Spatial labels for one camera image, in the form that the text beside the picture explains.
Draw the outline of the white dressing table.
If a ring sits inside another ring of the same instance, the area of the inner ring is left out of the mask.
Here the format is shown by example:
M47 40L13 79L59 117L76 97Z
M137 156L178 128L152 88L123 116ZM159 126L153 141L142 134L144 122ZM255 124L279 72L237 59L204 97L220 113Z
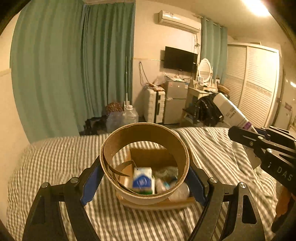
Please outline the white dressing table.
M202 97L214 94L215 92L209 90L200 90L193 87L188 87L185 107L182 109L181 121L185 119L193 120L195 117L195 110L192 110L192 106Z

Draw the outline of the round clear plastic container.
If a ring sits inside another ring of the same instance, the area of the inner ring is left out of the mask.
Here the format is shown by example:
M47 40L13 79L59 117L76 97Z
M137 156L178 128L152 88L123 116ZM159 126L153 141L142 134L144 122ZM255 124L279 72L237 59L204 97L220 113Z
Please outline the round clear plastic container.
M171 202L181 202L187 200L187 198L190 196L190 189L189 186L183 182L176 191L169 196L169 200Z

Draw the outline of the silver mini fridge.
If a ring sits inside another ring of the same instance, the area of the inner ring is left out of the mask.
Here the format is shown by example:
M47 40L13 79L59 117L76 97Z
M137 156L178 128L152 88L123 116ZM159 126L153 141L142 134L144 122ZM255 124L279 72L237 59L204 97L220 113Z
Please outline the silver mini fridge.
M166 81L164 89L166 100L163 124L177 124L181 120L181 114L186 104L188 85L180 81Z

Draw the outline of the white oval vanity mirror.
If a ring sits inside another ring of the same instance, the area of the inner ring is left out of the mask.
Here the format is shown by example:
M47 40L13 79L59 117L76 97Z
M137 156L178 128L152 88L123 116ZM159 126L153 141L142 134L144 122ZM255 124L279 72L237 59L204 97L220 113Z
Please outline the white oval vanity mirror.
M207 83L211 80L213 74L213 68L210 61L207 58L203 58L198 66L198 78L203 83Z

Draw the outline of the black wall television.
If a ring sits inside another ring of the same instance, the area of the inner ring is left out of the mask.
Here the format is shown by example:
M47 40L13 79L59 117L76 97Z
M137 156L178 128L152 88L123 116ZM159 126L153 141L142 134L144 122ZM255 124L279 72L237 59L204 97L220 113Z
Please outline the black wall television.
M193 73L197 68L197 57L193 52L166 46L163 67Z

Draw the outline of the white mop pole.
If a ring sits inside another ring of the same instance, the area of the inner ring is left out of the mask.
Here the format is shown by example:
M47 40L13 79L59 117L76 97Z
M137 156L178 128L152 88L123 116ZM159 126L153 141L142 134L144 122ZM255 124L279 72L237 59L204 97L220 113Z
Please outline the white mop pole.
M128 100L128 61L127 56L125 57L125 100L124 100L124 109L127 109L130 102Z

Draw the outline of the white cream tube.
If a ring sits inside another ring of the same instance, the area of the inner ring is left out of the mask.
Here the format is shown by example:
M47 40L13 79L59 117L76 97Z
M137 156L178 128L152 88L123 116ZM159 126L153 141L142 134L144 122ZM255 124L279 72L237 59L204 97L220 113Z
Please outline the white cream tube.
M224 116L224 122L227 123L230 127L237 126L247 131L257 133L251 122L237 108L237 106L235 106L229 99L227 99L224 94L218 93L214 97L213 102Z

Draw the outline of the white louvered wardrobe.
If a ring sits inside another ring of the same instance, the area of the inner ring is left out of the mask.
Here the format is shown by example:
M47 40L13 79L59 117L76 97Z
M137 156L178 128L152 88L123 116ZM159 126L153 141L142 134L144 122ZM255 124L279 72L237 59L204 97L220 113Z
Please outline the white louvered wardrobe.
M257 128L271 121L280 75L280 53L270 47L231 43L223 85L229 98Z

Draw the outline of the blue tissue pack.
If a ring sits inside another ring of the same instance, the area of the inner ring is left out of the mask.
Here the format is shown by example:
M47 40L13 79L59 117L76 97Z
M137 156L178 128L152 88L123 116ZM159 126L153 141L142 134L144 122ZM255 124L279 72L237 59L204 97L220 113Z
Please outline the blue tissue pack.
M155 180L151 167L138 167L133 170L132 191L143 195L152 195L155 192Z

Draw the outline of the large green curtain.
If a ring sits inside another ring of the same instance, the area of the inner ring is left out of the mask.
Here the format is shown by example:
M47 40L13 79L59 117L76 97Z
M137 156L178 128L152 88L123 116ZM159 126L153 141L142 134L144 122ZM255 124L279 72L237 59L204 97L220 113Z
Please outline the large green curtain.
M10 67L29 142L77 136L112 102L132 99L134 1L30 1L20 12Z

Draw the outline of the white ribbed suitcase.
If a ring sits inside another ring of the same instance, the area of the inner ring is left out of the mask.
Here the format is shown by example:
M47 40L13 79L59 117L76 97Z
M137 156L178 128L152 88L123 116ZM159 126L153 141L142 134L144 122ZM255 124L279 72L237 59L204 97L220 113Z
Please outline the white ribbed suitcase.
M166 93L163 88L155 91L144 90L144 119L148 123L162 123L164 118Z

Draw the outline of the narrow green window curtain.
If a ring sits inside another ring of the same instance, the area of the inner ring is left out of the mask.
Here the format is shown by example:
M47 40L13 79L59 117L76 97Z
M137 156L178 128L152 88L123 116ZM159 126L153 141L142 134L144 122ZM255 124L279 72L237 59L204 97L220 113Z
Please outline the narrow green window curtain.
M201 18L201 59L208 59L213 67L213 79L223 83L226 77L228 29L205 16Z

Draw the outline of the black bag on floor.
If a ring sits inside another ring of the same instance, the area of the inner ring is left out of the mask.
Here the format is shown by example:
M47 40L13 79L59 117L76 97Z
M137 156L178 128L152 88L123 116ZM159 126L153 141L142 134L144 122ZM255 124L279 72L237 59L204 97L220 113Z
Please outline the black bag on floor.
M107 133L106 119L104 117L91 118L85 121L85 135L100 135L103 133Z

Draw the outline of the grey checked bed quilt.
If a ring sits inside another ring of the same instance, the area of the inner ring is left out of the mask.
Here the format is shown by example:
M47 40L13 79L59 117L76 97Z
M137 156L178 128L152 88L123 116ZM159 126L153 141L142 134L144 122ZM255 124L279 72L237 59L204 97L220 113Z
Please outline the grey checked bed quilt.
M256 202L266 240L274 233L276 181L260 168L253 169L241 144L228 137L226 128L187 127L177 132L186 139L195 164L220 182L247 184ZM49 138L27 147L8 184L7 229L21 240L36 193L44 182L66 183L79 176L97 158L107 138L99 136ZM184 209L143 211L124 207L104 178L87 215L101 240L187 240L202 212L195 203Z

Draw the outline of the white air conditioner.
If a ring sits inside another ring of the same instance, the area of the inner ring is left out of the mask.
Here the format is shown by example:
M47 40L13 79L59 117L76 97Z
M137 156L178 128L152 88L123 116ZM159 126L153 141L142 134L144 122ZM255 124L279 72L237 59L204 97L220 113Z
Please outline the white air conditioner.
M161 10L158 13L158 23L166 26L172 26L191 33L201 31L201 23L191 18L181 16L169 11Z

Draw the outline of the brown patterned bag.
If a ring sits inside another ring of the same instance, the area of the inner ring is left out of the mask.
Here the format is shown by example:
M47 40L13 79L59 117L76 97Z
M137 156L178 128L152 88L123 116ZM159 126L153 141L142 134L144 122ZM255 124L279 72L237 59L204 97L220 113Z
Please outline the brown patterned bag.
M114 113L114 112L122 112L122 111L123 111L122 105L119 102L112 102L106 106L107 115L110 115L111 113Z

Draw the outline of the clear tape roll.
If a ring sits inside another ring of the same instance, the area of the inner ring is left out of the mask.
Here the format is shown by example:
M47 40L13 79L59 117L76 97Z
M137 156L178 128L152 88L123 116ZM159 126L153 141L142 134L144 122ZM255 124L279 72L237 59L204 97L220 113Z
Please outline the clear tape roll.
M114 188L127 200L135 203L138 199L143 200L148 196L133 192L119 181L120 177L128 177L128 173L125 171L127 166L137 166L133 160L122 162L118 166L112 164L113 157L122 148L136 142L152 142L159 144L163 149L167 149L175 158L178 168L177 183L169 190L150 195L153 201L168 198L185 181L189 171L190 161L189 152L184 141L181 140L174 131L162 125L157 125L155 123L132 123L112 132L103 142L99 157L106 177ZM143 167L149 167L149 162L150 161L146 161Z

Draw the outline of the clear large water jug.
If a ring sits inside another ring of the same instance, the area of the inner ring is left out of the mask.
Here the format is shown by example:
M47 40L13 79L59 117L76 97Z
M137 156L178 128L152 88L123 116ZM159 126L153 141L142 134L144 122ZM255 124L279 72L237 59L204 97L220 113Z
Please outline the clear large water jug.
M124 125L129 125L131 123L138 123L138 113L132 105L125 105L122 123Z

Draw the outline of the brown cardboard box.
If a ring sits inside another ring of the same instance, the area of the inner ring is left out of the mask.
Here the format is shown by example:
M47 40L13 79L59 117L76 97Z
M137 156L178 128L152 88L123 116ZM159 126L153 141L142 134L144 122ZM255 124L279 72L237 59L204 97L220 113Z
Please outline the brown cardboard box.
M128 148L126 151L125 161L133 160L138 167L143 167L146 161L149 162L149 167L154 171L169 166L177 167L177 162L172 154L167 149L142 149L142 148ZM189 195L183 200L158 199L152 200L148 195L145 199L138 199L135 203L127 200L120 192L116 193L119 202L129 208L140 210L171 210L186 208L195 203L192 195Z

